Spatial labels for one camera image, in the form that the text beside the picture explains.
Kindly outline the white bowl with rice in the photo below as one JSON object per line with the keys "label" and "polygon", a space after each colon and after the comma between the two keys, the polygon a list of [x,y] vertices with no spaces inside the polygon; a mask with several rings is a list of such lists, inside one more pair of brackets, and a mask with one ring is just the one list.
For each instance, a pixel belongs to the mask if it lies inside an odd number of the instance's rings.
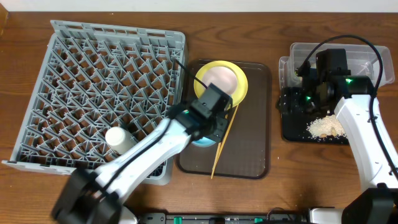
{"label": "white bowl with rice", "polygon": [[227,67],[210,68],[204,73],[202,82],[206,85],[212,83],[229,95],[236,91],[238,85],[235,73]]}

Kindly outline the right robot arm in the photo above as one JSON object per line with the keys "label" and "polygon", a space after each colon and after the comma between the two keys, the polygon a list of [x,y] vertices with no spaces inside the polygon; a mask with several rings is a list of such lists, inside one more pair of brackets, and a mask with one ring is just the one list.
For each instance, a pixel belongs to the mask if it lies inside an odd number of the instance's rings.
{"label": "right robot arm", "polygon": [[397,152],[371,96],[394,79],[384,46],[296,42],[280,59],[283,137],[348,144],[361,183],[347,207],[310,209],[310,223],[397,222]]}

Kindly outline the wooden chopstick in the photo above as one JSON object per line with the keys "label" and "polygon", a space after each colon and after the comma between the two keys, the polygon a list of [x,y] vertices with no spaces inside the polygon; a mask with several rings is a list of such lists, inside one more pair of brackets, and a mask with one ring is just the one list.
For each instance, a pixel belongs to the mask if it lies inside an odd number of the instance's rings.
{"label": "wooden chopstick", "polygon": [[211,178],[213,178],[213,176],[214,176],[215,169],[216,169],[218,160],[220,158],[221,152],[223,150],[223,146],[224,146],[224,144],[226,142],[226,138],[228,136],[228,133],[229,133],[229,125],[227,126],[227,129],[226,129],[226,132],[225,132],[225,135],[224,135],[222,141],[218,144],[218,148],[217,148],[216,155],[215,155],[215,161],[214,161],[214,164],[213,164],[213,167],[212,167],[212,171],[211,171]]}
{"label": "wooden chopstick", "polygon": [[237,113],[237,111],[238,111],[238,108],[239,108],[239,105],[237,105],[237,106],[235,107],[235,110],[234,110],[233,115],[232,115],[232,117],[231,117],[231,120],[230,120],[230,122],[229,122],[229,132],[230,132],[231,127],[232,127],[232,125],[233,125],[233,121],[234,121],[234,119],[235,119],[235,117],[236,117],[236,113]]}

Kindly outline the white paper cup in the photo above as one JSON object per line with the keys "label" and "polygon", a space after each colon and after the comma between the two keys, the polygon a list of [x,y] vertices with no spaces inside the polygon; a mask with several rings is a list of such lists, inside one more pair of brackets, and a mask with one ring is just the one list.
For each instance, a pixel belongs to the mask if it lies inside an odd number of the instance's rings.
{"label": "white paper cup", "polygon": [[118,154],[128,152],[136,144],[132,139],[132,134],[120,127],[109,128],[105,134],[106,143]]}

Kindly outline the light blue bowl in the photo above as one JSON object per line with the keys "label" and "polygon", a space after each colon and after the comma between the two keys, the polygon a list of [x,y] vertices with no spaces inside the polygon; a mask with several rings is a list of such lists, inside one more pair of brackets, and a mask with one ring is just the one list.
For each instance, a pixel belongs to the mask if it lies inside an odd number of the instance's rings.
{"label": "light blue bowl", "polygon": [[209,138],[206,138],[206,137],[203,137],[196,141],[192,141],[192,144],[196,147],[210,147],[210,146],[214,145],[215,143],[216,143],[215,141],[213,141]]}

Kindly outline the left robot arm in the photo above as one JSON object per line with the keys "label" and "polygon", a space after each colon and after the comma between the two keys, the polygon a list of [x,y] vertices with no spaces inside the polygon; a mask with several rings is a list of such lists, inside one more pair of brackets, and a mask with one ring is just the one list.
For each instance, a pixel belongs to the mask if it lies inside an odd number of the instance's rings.
{"label": "left robot arm", "polygon": [[94,171],[75,169],[56,201],[51,216],[57,223],[137,223],[124,206],[134,189],[167,159],[192,141],[226,126],[233,105],[230,95],[210,84],[203,94],[169,108],[167,116],[143,140],[117,159]]}

